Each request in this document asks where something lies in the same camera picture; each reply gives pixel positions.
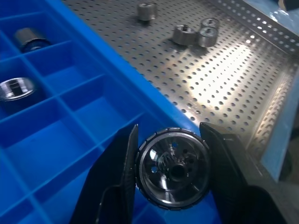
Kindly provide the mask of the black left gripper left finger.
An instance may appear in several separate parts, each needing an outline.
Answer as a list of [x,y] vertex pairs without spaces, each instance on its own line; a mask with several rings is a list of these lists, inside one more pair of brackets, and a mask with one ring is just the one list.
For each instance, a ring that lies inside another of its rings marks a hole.
[[86,177],[71,217],[73,224],[129,224],[135,199],[138,125],[120,129]]

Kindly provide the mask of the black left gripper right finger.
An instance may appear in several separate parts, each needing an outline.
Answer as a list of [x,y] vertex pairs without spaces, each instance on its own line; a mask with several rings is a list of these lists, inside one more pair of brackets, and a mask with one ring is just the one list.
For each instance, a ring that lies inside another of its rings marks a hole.
[[274,180],[246,153],[236,134],[202,122],[211,151],[210,189],[224,224],[285,224]]

